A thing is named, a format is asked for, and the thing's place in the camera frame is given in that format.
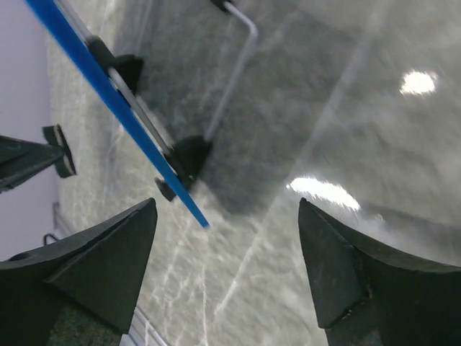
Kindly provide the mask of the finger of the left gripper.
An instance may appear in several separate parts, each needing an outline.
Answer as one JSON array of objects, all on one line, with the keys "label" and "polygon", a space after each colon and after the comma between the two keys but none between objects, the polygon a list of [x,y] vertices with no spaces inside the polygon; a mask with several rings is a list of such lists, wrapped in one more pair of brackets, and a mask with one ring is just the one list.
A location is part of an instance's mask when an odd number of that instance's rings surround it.
[{"label": "finger of the left gripper", "polygon": [[18,187],[54,165],[60,152],[50,144],[1,136],[1,192]]}]

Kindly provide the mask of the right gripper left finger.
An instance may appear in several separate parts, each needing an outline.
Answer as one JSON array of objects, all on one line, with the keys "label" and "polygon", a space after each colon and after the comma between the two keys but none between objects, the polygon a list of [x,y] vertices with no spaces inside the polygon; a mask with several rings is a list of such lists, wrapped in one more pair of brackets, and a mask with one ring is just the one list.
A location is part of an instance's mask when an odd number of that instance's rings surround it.
[{"label": "right gripper left finger", "polygon": [[3,345],[118,345],[130,329],[158,214],[152,198],[1,263]]}]

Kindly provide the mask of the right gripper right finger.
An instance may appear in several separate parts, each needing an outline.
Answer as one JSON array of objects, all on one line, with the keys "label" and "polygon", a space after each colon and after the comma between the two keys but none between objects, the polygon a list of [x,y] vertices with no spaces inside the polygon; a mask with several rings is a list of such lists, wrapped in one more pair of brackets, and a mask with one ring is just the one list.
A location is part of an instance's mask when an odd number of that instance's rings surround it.
[{"label": "right gripper right finger", "polygon": [[458,345],[460,269],[350,228],[306,199],[300,245],[330,345]]}]

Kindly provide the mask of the blue-framed small whiteboard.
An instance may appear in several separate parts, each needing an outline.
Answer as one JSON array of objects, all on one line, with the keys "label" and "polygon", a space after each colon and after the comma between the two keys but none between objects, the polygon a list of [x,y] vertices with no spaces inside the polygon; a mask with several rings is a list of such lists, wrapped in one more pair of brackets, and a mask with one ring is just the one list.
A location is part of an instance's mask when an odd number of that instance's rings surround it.
[{"label": "blue-framed small whiteboard", "polygon": [[169,187],[176,193],[190,213],[202,227],[209,223],[190,194],[176,178],[161,152],[149,138],[139,121],[136,119],[128,103],[115,90],[107,75],[94,60],[86,46],[67,22],[66,18],[54,1],[28,1],[27,5],[42,22],[48,32],[55,38],[66,55],[73,61],[77,69],[91,84],[101,100],[119,120],[131,138],[158,170]]}]

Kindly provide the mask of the blue whiteboard eraser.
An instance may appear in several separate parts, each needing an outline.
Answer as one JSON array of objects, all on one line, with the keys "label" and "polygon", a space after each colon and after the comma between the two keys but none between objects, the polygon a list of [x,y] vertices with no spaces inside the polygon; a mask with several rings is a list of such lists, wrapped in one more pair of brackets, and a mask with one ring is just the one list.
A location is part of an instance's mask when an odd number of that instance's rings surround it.
[{"label": "blue whiteboard eraser", "polygon": [[54,163],[58,176],[66,179],[77,175],[71,149],[64,136],[62,127],[59,124],[46,126],[42,128],[42,133],[48,144],[60,152],[60,158]]}]

